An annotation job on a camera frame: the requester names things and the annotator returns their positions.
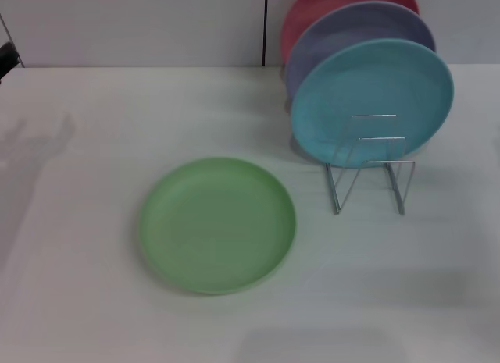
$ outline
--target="dish rack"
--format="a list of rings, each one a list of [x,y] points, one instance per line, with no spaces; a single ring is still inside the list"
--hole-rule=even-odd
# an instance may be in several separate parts
[[[353,124],[358,123],[360,120],[366,121],[366,120],[371,120],[371,119],[377,119],[377,120],[382,120],[382,119],[390,119],[390,120],[397,120],[398,115],[353,115],[348,122],[344,125],[342,131],[341,131],[341,137],[339,140],[339,143],[337,147],[335,148],[334,155],[333,155],[333,160],[332,163],[335,163],[335,160],[338,156],[339,150],[344,146],[348,132],[352,128]],[[396,205],[398,206],[398,212],[400,215],[405,214],[405,201],[406,197],[408,196],[408,191],[410,184],[412,182],[413,178],[413,173],[415,172],[415,167],[416,163],[415,161],[412,160],[393,160],[391,153],[387,151],[387,158],[384,160],[366,160],[363,162],[359,167],[357,167],[356,174],[351,182],[351,185],[348,188],[347,194],[344,197],[343,202],[341,203],[338,199],[338,194],[337,194],[337,185],[339,181],[341,180],[342,176],[345,173],[345,170],[349,167],[349,163],[352,157],[352,153],[354,150],[359,146],[359,144],[363,142],[385,142],[387,143],[387,148],[394,148],[396,144],[402,144],[402,153],[397,157],[397,158],[404,158],[406,155],[406,137],[358,137],[355,138],[353,141],[353,144],[351,146],[351,149],[349,150],[349,153],[347,155],[347,158],[345,160],[345,167],[341,168],[341,172],[339,177],[337,178],[337,181],[334,180],[334,176],[332,174],[332,167],[333,165],[331,163],[325,164],[325,170],[327,171],[327,180],[328,180],[328,186],[330,189],[330,196],[332,198],[332,204],[334,207],[334,214],[339,215],[342,211],[342,209],[345,206],[345,203],[347,202],[349,195],[351,195],[352,189],[354,188],[355,182],[359,177],[359,174],[361,171],[365,168],[377,166],[377,165],[382,165],[382,169],[387,171],[389,175],[389,180],[391,184],[391,189],[394,193],[395,200],[396,200]],[[398,169],[396,172],[394,171],[394,166],[397,165]],[[401,167],[403,165],[411,165],[411,171],[409,174],[408,178],[408,183],[406,184],[404,194],[401,193],[398,185],[398,178],[401,173]]]

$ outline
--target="purple plate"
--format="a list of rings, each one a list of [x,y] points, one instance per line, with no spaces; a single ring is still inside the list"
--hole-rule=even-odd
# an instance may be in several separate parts
[[[328,57],[363,41],[405,39],[436,50],[429,28],[412,10],[393,2],[357,2],[323,16],[311,25],[291,50],[285,70],[288,96]]]

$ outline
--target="black object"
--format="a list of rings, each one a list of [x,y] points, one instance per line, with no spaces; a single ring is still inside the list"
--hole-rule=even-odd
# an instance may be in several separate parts
[[[14,44],[7,42],[0,47],[0,80],[19,64],[19,53]]]

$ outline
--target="plate rim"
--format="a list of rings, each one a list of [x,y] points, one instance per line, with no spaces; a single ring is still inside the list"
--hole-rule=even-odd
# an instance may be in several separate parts
[[[297,40],[295,41],[294,45],[290,48],[290,51],[289,51],[289,52],[288,52],[288,54],[287,54],[287,56],[288,56],[288,57],[285,57],[285,54],[284,54],[284,52],[283,52],[283,43],[284,43],[284,38],[285,38],[285,35],[284,35],[284,28],[285,28],[285,27],[286,27],[286,25],[288,24],[289,17],[290,17],[290,16],[291,16],[291,14],[294,12],[295,7],[296,7],[297,5],[302,4],[302,2],[303,2],[303,1],[304,1],[304,0],[295,0],[295,1],[293,2],[293,4],[291,5],[290,9],[287,11],[287,15],[284,17],[283,26],[281,27],[281,31],[280,31],[280,56],[281,56],[281,58],[282,58],[282,61],[283,61],[283,62],[287,62],[287,61],[288,61],[288,59],[289,59],[289,57],[290,57],[290,54],[291,54],[291,50],[293,49],[293,47],[295,46],[295,44],[297,44],[297,41],[298,41],[298,39],[299,39],[299,38],[297,38]],[[352,4],[355,4],[355,3],[357,3],[357,2],[365,2],[365,1],[370,1],[370,0],[354,1],[354,2],[352,2],[352,3],[350,3],[350,4],[347,4],[347,5],[352,5]],[[416,0],[410,0],[410,1],[412,2],[412,5],[414,6],[415,10],[413,10],[413,9],[411,9],[411,8],[409,8],[409,7],[406,7],[406,6],[405,6],[405,8],[408,8],[409,10],[411,10],[412,12],[414,12],[416,15],[418,15],[418,16],[419,16],[419,15],[420,15],[420,7],[419,7],[418,2],[417,2]],[[334,11],[336,11],[336,10],[339,10],[339,9],[341,9],[341,8],[343,8],[344,6],[347,6],[347,5],[343,5],[343,6],[340,6],[340,7],[336,8],[336,9],[332,9],[331,11],[329,11],[329,13],[330,13],[330,12],[334,12]],[[311,27],[314,23],[311,23],[311,25],[309,25],[308,27],[306,27],[306,28],[304,29],[304,31],[302,31],[302,33],[304,33],[307,29],[309,29],[309,27]]]
[[[417,20],[420,21],[420,23],[423,25],[423,28],[425,30],[427,30],[427,34],[429,35],[430,37],[430,41],[431,41],[431,45],[432,45],[432,48],[429,48],[431,51],[433,52],[436,52],[437,51],[437,47],[436,47],[436,39],[434,38],[434,35],[432,34],[432,31],[430,30],[429,26],[427,25],[427,23],[422,19],[422,17],[418,14],[418,13],[415,13],[413,12],[410,8],[407,8],[405,7],[404,5],[401,5],[401,4],[398,4],[397,2],[388,2],[388,1],[385,1],[385,0],[365,0],[365,1],[362,1],[362,2],[353,2],[351,4],[347,4],[347,5],[344,5],[340,8],[337,8],[337,9],[334,9],[332,10],[331,12],[321,16],[319,19],[317,19],[316,21],[314,21],[313,23],[311,23],[311,25],[309,27],[307,27],[307,29],[305,29],[302,34],[300,35],[300,37],[298,37],[297,41],[295,42],[294,46],[291,48],[290,52],[288,53],[288,59],[287,59],[287,62],[285,64],[285,67],[284,67],[284,82],[285,82],[285,86],[287,88],[287,94],[288,96],[290,97],[290,99],[293,99],[293,97],[291,96],[290,94],[290,89],[288,88],[288,78],[289,78],[289,70],[290,70],[290,64],[291,64],[291,57],[293,56],[294,54],[294,51],[297,49],[298,47],[298,43],[300,41],[303,41],[304,38],[307,36],[307,33],[310,32],[312,30],[312,28],[317,25],[318,23],[320,23],[321,21],[325,20],[327,17],[330,17],[330,16],[337,16],[338,13],[340,12],[344,12],[344,11],[348,11],[348,10],[352,10],[353,8],[357,8],[357,7],[361,7],[363,8],[363,6],[368,6],[368,5],[383,5],[383,6],[387,6],[387,7],[393,7],[393,8],[396,8],[396,9],[399,9],[401,10],[402,12],[408,12],[408,14],[414,18],[416,18]],[[397,39],[397,38],[387,38],[387,37],[382,37],[380,39]],[[342,51],[344,51],[344,49],[341,49],[340,51],[338,52],[335,52],[333,55],[336,55]]]
[[[258,279],[251,281],[250,283],[245,283],[243,285],[238,285],[231,287],[230,289],[226,290],[200,290],[196,288],[196,286],[186,286],[185,283],[183,283],[182,280],[175,279],[173,278],[169,273],[165,273],[163,270],[159,268],[159,266],[155,263],[154,260],[151,260],[150,257],[148,256],[148,252],[145,250],[145,245],[144,245],[144,230],[145,230],[145,215],[147,215],[148,210],[151,208],[150,204],[152,203],[152,199],[155,196],[156,192],[158,189],[168,181],[170,177],[174,175],[176,172],[180,172],[183,169],[196,165],[200,162],[211,162],[211,161],[220,161],[220,160],[225,160],[225,161],[230,161],[230,162],[239,162],[241,164],[244,164],[246,166],[250,165],[253,169],[259,170],[262,174],[264,174],[268,179],[273,180],[276,182],[277,186],[284,192],[284,196],[286,197],[286,202],[288,207],[291,209],[291,225],[292,225],[292,231],[291,231],[291,237],[289,239],[289,243],[287,246],[286,251],[284,251],[282,257],[277,261],[275,266],[268,271],[266,274],[263,276],[259,277]],[[233,158],[233,157],[227,157],[227,156],[213,156],[213,157],[205,157],[205,158],[197,158],[194,160],[191,160],[189,162],[185,162],[174,169],[170,170],[167,174],[164,174],[162,177],[160,177],[159,180],[157,180],[154,185],[150,188],[149,192],[146,194],[145,198],[143,199],[143,202],[140,207],[140,211],[138,214],[138,221],[137,221],[137,229],[136,229],[136,242],[138,245],[138,249],[141,252],[141,257],[145,264],[147,265],[148,269],[150,269],[155,276],[157,276],[160,280],[163,282],[169,283],[174,285],[175,287],[186,290],[192,293],[196,294],[206,294],[206,295],[223,295],[223,294],[231,294],[231,293],[236,293],[239,291],[247,290],[250,289],[254,286],[259,285],[260,283],[266,281],[269,279],[285,262],[286,258],[290,254],[291,249],[294,246],[295,243],[295,236],[297,233],[297,212],[296,208],[293,202],[293,199],[291,198],[290,193],[288,192],[287,188],[283,185],[283,183],[275,177],[270,171],[267,169],[261,167],[260,165],[256,165],[253,162],[248,162],[246,160],[242,160],[240,158]]]
[[[351,51],[353,51],[354,49],[357,49],[357,48],[364,48],[366,46],[370,46],[372,44],[406,44],[406,45],[409,45],[411,47],[414,47],[414,48],[420,48],[421,51],[423,52],[427,52],[428,54],[432,55],[433,57],[436,58],[437,61],[439,61],[440,64],[442,64],[444,70],[445,70],[445,73],[448,77],[448,80],[449,80],[449,83],[450,83],[450,91],[451,91],[451,94],[450,94],[450,99],[449,99],[449,102],[448,102],[448,111],[446,113],[446,116],[445,118],[443,119],[442,123],[436,127],[436,129],[434,130],[434,132],[432,133],[432,135],[426,140],[424,141],[423,143],[421,143],[419,146],[417,146],[416,148],[414,148],[413,150],[409,151],[409,153],[413,152],[413,151],[416,151],[418,150],[419,148],[421,148],[425,143],[427,143],[440,129],[441,127],[443,126],[443,124],[445,123],[446,119],[448,118],[448,115],[450,113],[450,111],[452,110],[452,107],[453,107],[453,102],[454,102],[454,99],[455,99],[455,83],[453,81],[453,75],[452,75],[452,72],[450,71],[450,69],[448,68],[448,65],[446,64],[446,62],[443,60],[443,58],[436,52],[433,52],[431,51],[429,48],[419,44],[419,43],[416,43],[414,41],[407,41],[407,40],[404,40],[404,39],[391,39],[391,38],[382,38],[382,39],[373,39],[373,40],[370,40],[370,41],[363,41],[363,42],[360,42],[358,44],[354,44],[350,47],[347,47],[345,49],[343,49],[342,51],[328,57],[327,59],[323,60],[319,65],[317,65],[310,73],[309,75],[304,79],[304,81],[302,82],[300,88],[297,90],[297,94],[295,95],[295,97],[299,96],[300,94],[300,91],[304,88],[304,86],[307,84],[307,82],[312,79],[314,77],[314,75],[316,73],[318,73],[318,70],[322,69],[324,67],[325,64],[329,63],[329,62],[332,62],[332,60],[336,59],[336,58],[339,58],[339,57],[342,57],[344,53],[349,53]],[[299,138],[297,138],[295,136],[295,118],[296,117],[296,113],[295,113],[295,106],[297,105],[297,99],[294,99],[291,103],[291,110],[290,110],[290,117],[291,117],[291,128],[292,128],[292,133],[294,135],[294,138],[297,140],[297,142],[299,143],[299,145],[301,146],[301,148],[307,152],[309,155],[311,155],[312,157],[314,157],[316,160],[322,162],[323,164],[325,163],[321,158],[318,158],[316,157],[315,154],[311,154],[309,153],[309,151],[307,151],[303,146],[302,146],[302,141],[299,140]],[[340,166],[340,167],[343,167],[343,168],[353,168],[353,166],[346,166],[346,165],[340,165],[338,163],[334,164],[334,163],[331,163],[331,165],[334,165],[334,166]]]

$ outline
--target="white wall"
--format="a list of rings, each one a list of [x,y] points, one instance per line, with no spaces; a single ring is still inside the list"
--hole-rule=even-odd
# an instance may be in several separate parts
[[[269,0],[266,64],[278,65],[280,29],[294,0]],[[448,63],[500,63],[500,0],[417,0]]]
[[[5,32],[3,26],[0,24],[0,45],[4,44],[6,41],[9,41],[7,37],[7,33]]]
[[[262,59],[264,0],[0,0],[27,66],[232,66]]]
[[[267,65],[294,0],[269,0]],[[417,0],[449,63],[500,63],[500,0]],[[264,0],[0,0],[28,66],[251,66]]]

